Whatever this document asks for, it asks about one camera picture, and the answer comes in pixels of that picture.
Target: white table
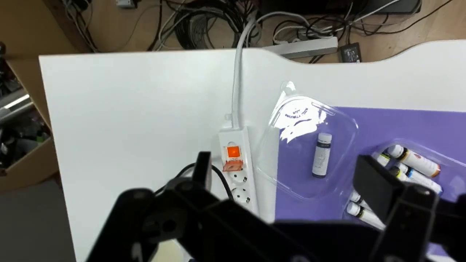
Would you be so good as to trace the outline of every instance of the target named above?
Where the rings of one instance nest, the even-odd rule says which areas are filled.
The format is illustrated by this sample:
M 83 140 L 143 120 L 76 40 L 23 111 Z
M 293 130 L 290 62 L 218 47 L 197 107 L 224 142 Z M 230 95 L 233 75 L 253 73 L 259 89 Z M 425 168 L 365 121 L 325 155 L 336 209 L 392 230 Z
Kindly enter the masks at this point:
M 364 65 L 307 66 L 245 51 L 242 113 L 258 150 L 281 83 L 330 107 L 466 113 L 466 43 L 431 43 Z M 230 110 L 234 51 L 41 57 L 77 261 L 84 261 L 116 197 L 157 190 L 211 150 Z M 261 217 L 275 188 L 256 178 Z

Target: purple mat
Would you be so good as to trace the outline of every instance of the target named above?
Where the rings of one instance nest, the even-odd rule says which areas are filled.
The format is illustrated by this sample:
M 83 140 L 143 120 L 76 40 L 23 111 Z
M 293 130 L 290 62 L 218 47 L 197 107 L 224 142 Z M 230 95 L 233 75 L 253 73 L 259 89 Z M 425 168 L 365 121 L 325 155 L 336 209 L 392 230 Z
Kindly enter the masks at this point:
M 466 114 L 355 108 L 339 108 L 339 111 L 354 118 L 360 132 L 347 156 L 347 165 L 333 174 L 338 178 L 329 180 L 333 185 L 325 185 L 325 181 L 312 178 L 312 159 L 306 156 L 314 150 L 312 146 L 307 152 L 297 152 L 281 142 L 278 181 L 296 188 L 300 197 L 278 188 L 277 220 L 341 220 L 348 194 L 352 190 L 351 180 L 357 156 L 371 155 L 377 148 L 392 143 L 395 139 L 416 143 L 466 164 Z M 309 137 L 291 143 L 313 145 L 306 140 Z M 338 150 L 338 143 L 344 142 L 335 140 L 333 152 Z M 441 198 L 454 201 L 459 194 L 466 193 L 466 169 L 454 162 L 444 162 L 438 182 L 444 187 Z

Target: small bottle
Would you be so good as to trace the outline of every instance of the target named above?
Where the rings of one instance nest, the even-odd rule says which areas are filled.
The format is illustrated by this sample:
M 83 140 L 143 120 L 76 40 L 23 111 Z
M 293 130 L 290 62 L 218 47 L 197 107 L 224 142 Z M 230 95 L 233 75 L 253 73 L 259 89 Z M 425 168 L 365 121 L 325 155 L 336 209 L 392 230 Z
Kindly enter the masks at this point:
M 409 172 L 409 168 L 406 165 L 403 165 L 403 164 L 396 164 L 395 166 L 403 174 Z
M 376 159 L 380 164 L 380 166 L 383 166 L 383 168 L 389 166 L 389 164 L 390 164 L 390 158 L 386 155 L 379 155 L 374 152 L 371 155 L 371 158 Z
M 371 212 L 371 209 L 368 207 L 368 204 L 363 200 L 363 197 L 357 193 L 357 191 L 352 191 L 351 196 L 349 196 L 349 201 L 354 203 L 354 204 L 358 204 L 361 206 L 363 209 Z
M 347 213 L 352 217 L 357 217 L 358 220 L 361 220 L 363 223 L 368 225 L 368 226 L 373 226 L 379 230 L 384 230 L 384 225 L 383 222 L 371 212 L 354 204 L 354 203 L 349 203 L 347 206 Z
M 332 134 L 320 133 L 317 137 L 317 146 L 314 152 L 314 162 L 312 165 L 312 174 L 316 177 L 326 177 L 330 161 Z
M 411 181 L 408 177 L 406 177 L 406 174 L 403 174 L 399 168 L 396 168 L 396 166 L 393 166 L 393 168 L 390 168 L 389 169 L 393 175 L 395 175 L 395 178 L 397 178 L 397 181 L 400 181 L 400 182 L 413 182 L 413 181 Z
M 421 155 L 400 145 L 389 148 L 387 153 L 397 162 L 402 162 L 403 165 L 416 169 L 419 174 L 427 175 L 428 178 L 435 178 L 440 174 L 440 166 L 437 164 L 422 158 Z
M 415 182 L 415 184 L 418 184 L 418 185 L 422 185 L 422 187 L 425 187 L 425 188 L 434 191 L 435 194 L 441 194 L 441 193 L 443 193 L 441 185 L 438 185 L 438 184 L 435 184 L 434 181 L 425 178 L 424 175 L 421 175 L 419 172 L 416 172 L 416 171 L 413 171 L 413 169 L 411 169 L 411 171 L 406 174 L 406 177 L 408 177 L 412 182 Z

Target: white power strip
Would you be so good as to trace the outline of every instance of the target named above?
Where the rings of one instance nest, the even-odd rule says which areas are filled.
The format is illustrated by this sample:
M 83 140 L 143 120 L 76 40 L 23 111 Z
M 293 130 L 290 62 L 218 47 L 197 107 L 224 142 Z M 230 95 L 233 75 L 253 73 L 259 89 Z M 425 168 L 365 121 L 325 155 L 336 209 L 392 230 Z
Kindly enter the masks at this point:
M 116 0 L 116 6 L 121 9 L 134 9 L 135 8 L 132 0 Z
M 300 41 L 300 43 L 290 43 L 284 46 L 263 47 L 263 50 L 272 51 L 275 54 L 280 54 L 291 60 L 325 56 L 325 54 L 336 53 L 338 38 L 326 37 L 320 40 L 309 40 L 309 41 Z
M 218 140 L 223 174 L 233 200 L 259 216 L 247 130 L 220 132 Z

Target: black object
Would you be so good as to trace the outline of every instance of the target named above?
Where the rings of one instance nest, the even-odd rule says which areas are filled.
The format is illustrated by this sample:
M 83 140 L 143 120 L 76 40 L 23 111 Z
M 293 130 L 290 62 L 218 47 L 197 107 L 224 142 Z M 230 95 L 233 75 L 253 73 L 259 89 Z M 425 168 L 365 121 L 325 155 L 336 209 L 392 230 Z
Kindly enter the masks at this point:
M 456 204 L 441 201 L 440 209 L 434 193 L 409 184 L 399 190 L 383 174 L 381 187 L 395 185 L 396 196 L 383 233 L 349 222 L 268 226 L 234 201 L 218 201 L 205 191 L 208 166 L 210 153 L 199 153 L 195 181 L 173 180 L 157 197 L 148 190 L 121 194 L 87 261 L 148 261 L 159 244 L 169 239 L 176 239 L 198 262 L 425 261 L 430 241 L 444 245 L 454 260 L 466 258 L 460 248 L 466 236 L 466 196 Z M 358 172 L 365 171 L 376 171 L 374 177 L 383 172 L 361 158 Z
M 395 201 L 405 188 L 400 181 L 370 156 L 358 158 L 352 187 L 361 197 L 364 196 L 364 201 L 381 222 L 387 220 Z
M 447 0 L 443 5 L 437 6 L 434 11 L 431 11 L 430 14 L 424 15 L 422 18 L 416 19 L 415 22 L 409 24 L 408 27 L 397 30 L 397 31 L 379 31 L 380 27 L 376 30 L 376 33 L 370 33 L 370 35 L 395 35 L 395 34 L 402 34 L 408 30 L 411 30 L 412 27 L 418 25 L 419 22 L 428 19 L 430 17 L 432 17 L 434 14 L 440 12 L 443 8 L 448 6 L 453 0 Z M 367 31 L 363 28 L 357 28 L 357 27 L 351 27 L 355 30 L 363 31 L 367 35 Z
M 361 14 L 370 14 L 390 2 L 392 0 L 370 0 L 367 2 Z M 422 6 L 422 0 L 399 0 L 397 3 L 393 3 L 377 14 L 411 15 L 411 14 L 418 14 L 421 11 L 421 6 Z
M 86 11 L 92 0 L 71 0 L 80 11 Z
M 262 0 L 261 12 L 269 14 L 275 11 L 294 12 L 301 15 L 319 14 L 345 14 L 349 3 L 354 3 L 352 14 L 370 14 L 392 0 Z M 379 14 L 415 14 L 421 9 L 422 0 L 399 0 Z
M 360 44 L 354 43 L 338 49 L 338 57 L 341 63 L 361 63 L 363 59 Z
M 0 43 L 0 59 L 4 57 L 4 54 L 6 54 L 6 46 Z
M 233 43 L 229 49 L 236 49 L 243 33 L 243 14 L 230 2 L 195 0 L 176 12 L 173 25 L 178 43 L 185 50 L 208 50 L 211 47 L 208 31 L 210 22 L 221 19 L 229 24 L 233 33 Z
M 0 171 L 7 169 L 14 162 L 17 137 L 12 127 L 0 129 Z

